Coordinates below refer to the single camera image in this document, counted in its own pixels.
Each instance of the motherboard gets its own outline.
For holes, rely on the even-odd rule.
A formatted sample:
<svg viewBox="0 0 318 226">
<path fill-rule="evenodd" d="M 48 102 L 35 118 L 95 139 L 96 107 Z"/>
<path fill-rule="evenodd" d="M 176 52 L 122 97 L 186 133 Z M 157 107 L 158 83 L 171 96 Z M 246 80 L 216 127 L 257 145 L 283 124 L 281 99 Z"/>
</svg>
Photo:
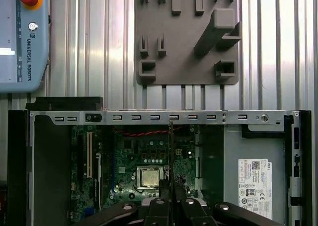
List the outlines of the motherboard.
<svg viewBox="0 0 318 226">
<path fill-rule="evenodd" d="M 172 152 L 166 128 L 74 126 L 70 222 L 121 201 L 138 204 L 145 198 L 159 197 L 159 181 L 169 179 L 170 167 L 186 196 L 196 196 L 196 130 L 190 126 L 174 128 Z"/>
</svg>

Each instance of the corrugated metal wall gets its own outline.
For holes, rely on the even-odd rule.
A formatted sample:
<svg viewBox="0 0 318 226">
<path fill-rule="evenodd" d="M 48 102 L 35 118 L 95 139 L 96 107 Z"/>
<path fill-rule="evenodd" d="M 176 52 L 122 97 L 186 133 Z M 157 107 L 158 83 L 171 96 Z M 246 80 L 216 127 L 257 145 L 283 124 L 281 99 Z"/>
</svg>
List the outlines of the corrugated metal wall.
<svg viewBox="0 0 318 226">
<path fill-rule="evenodd" d="M 103 96 L 109 109 L 314 110 L 317 0 L 239 3 L 238 84 L 142 87 L 134 80 L 134 0 L 50 0 L 51 64 L 35 93 L 0 95 L 1 148 L 6 111 L 36 96 Z"/>
</svg>

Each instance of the gray tool holder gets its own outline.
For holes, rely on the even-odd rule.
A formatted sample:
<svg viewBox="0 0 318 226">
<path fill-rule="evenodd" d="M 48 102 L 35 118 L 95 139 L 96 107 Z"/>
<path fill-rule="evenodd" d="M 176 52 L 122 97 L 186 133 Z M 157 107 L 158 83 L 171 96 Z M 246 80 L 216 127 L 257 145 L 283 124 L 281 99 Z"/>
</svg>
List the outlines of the gray tool holder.
<svg viewBox="0 0 318 226">
<path fill-rule="evenodd" d="M 235 84 L 237 0 L 135 0 L 135 66 L 143 85 Z"/>
</svg>

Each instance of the red cable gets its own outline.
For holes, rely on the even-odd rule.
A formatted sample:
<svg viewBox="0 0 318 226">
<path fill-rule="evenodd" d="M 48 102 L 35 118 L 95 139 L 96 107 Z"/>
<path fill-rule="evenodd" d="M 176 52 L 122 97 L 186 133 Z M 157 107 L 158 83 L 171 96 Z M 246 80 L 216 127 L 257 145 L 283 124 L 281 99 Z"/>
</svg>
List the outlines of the red cable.
<svg viewBox="0 0 318 226">
<path fill-rule="evenodd" d="M 174 128 L 173 131 L 179 130 L 180 128 L 182 128 L 182 127 Z M 122 131 L 119 131 L 119 132 L 122 133 L 124 136 L 128 136 L 128 137 L 141 137 L 141 136 L 147 136 L 150 134 L 169 133 L 168 130 L 151 131 L 151 132 L 146 132 L 146 133 L 123 133 Z"/>
</svg>

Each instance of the qr code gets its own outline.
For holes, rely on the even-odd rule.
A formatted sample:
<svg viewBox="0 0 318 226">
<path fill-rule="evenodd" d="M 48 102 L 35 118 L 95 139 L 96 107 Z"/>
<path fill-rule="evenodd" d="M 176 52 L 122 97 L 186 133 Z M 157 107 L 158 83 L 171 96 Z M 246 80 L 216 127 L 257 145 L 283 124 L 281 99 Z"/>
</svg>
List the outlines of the qr code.
<svg viewBox="0 0 318 226">
<path fill-rule="evenodd" d="M 259 170 L 259 161 L 252 161 L 252 170 Z"/>
</svg>

